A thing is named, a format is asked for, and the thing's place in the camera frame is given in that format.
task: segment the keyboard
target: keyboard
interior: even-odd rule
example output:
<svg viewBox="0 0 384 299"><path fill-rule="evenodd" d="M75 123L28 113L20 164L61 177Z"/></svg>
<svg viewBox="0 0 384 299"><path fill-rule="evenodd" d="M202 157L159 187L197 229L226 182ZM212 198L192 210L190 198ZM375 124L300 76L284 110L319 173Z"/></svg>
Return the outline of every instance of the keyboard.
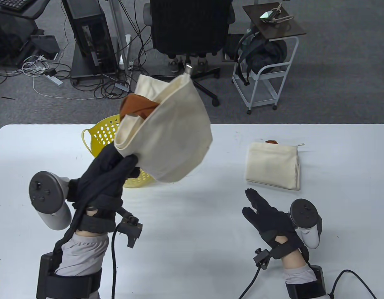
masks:
<svg viewBox="0 0 384 299"><path fill-rule="evenodd" d="M0 0L0 7L21 12L26 8L26 6L35 1L36 0Z"/></svg>

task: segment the white vr controller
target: white vr controller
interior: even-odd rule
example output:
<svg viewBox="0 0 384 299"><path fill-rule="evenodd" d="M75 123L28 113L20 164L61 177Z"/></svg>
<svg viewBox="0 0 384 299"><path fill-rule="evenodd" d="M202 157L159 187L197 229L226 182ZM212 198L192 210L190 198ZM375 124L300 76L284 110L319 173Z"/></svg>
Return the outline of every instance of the white vr controller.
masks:
<svg viewBox="0 0 384 299"><path fill-rule="evenodd" d="M69 178L40 171L32 177L29 184L31 204L44 223L53 230L63 230L72 221L71 211L65 202L69 181Z"/></svg>
<svg viewBox="0 0 384 299"><path fill-rule="evenodd" d="M300 231L303 243L310 249L316 249L322 233L322 218L312 202L296 199L290 206L288 215L295 225L294 229Z"/></svg>

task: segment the forearm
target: forearm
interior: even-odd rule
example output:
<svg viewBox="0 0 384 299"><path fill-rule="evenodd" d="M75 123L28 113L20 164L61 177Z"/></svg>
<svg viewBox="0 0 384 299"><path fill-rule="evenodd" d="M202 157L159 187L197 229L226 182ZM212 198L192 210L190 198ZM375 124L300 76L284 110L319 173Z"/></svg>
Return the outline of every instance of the forearm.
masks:
<svg viewBox="0 0 384 299"><path fill-rule="evenodd" d="M277 236L275 240L282 244L287 241L287 238ZM314 271L308 266L299 250L284 256L282 264L284 268L283 277L288 285L301 285L317 281ZM315 299L329 299L329 296L324 295Z"/></svg>
<svg viewBox="0 0 384 299"><path fill-rule="evenodd" d="M87 212L87 214L93 215L95 212ZM108 245L108 234L77 230L73 237L62 246L62 262L55 274L84 276L98 272L102 267ZM91 293L88 299L100 299L98 291Z"/></svg>

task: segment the black backpack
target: black backpack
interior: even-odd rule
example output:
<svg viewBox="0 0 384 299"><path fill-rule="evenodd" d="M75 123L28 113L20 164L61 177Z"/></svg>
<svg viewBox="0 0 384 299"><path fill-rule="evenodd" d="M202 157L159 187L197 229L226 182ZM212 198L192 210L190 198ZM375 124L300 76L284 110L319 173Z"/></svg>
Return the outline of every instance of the black backpack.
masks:
<svg viewBox="0 0 384 299"><path fill-rule="evenodd" d="M239 42L239 46L242 44L243 40L246 39L250 34L246 34ZM284 40L278 41L268 41L263 36L258 33L251 40L251 43L243 51L239 57L238 66L236 73L239 78L245 85L249 85L249 74L250 71L258 73L260 69L269 65L269 64L280 64L286 60L288 55L288 49L286 42ZM246 70L246 79L242 75L241 62L246 59L247 70ZM262 71L262 74L269 73L273 67L269 67Z"/></svg>

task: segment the black office chair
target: black office chair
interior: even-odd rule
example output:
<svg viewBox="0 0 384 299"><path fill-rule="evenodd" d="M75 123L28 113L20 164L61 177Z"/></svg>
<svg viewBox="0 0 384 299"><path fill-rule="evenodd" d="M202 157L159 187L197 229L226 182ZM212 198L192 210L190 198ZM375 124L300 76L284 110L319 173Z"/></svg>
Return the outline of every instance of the black office chair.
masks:
<svg viewBox="0 0 384 299"><path fill-rule="evenodd" d="M185 55L181 67L190 64L198 54L216 55L225 43L228 27L235 22L232 0L150 0L144 5L144 23L151 27L153 48L166 55ZM213 74L219 78L220 68L191 76L195 87L212 98L218 97L195 80ZM176 76L152 76L170 81Z"/></svg>

